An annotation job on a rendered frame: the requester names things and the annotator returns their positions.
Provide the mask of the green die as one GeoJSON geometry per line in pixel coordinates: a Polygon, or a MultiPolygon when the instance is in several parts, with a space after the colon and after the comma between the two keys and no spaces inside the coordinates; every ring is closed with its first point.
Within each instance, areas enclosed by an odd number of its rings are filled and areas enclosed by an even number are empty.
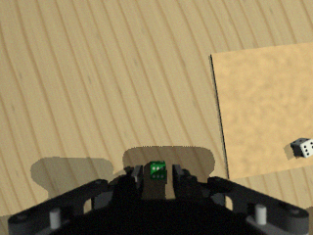
{"type": "Polygon", "coordinates": [[[166,179],[165,161],[151,161],[150,172],[151,180],[165,180],[166,179]]]}

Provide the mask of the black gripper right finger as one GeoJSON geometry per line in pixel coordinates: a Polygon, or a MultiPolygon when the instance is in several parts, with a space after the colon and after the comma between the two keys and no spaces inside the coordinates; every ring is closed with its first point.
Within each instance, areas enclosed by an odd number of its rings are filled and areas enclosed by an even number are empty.
{"type": "Polygon", "coordinates": [[[198,182],[188,170],[173,164],[172,184],[176,200],[228,212],[267,235],[308,235],[308,211],[225,178],[213,176],[207,178],[207,183],[198,182]],[[225,207],[225,196],[231,199],[232,210],[225,207]]]}

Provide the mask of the white die with black pips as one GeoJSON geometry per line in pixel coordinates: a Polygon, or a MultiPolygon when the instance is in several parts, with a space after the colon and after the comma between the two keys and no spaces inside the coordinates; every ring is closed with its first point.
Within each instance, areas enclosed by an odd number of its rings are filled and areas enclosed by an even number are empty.
{"type": "Polygon", "coordinates": [[[313,139],[300,137],[291,142],[291,147],[295,156],[306,159],[313,155],[313,139]]]}

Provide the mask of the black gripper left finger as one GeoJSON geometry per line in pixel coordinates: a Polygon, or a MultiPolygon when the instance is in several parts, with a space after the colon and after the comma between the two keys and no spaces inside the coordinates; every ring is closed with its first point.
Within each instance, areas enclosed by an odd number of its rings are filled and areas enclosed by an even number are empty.
{"type": "Polygon", "coordinates": [[[144,167],[136,165],[125,175],[129,176],[118,178],[114,185],[109,185],[106,179],[96,179],[12,215],[8,219],[9,235],[49,235],[63,224],[83,215],[84,204],[91,198],[91,211],[142,199],[144,167]]]}

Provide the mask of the tan square mat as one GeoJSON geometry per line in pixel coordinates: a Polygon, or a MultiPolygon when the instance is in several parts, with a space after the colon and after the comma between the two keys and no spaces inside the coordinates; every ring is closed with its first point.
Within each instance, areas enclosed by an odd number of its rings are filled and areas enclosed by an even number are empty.
{"type": "Polygon", "coordinates": [[[210,55],[228,179],[313,165],[313,42],[210,55]]]}

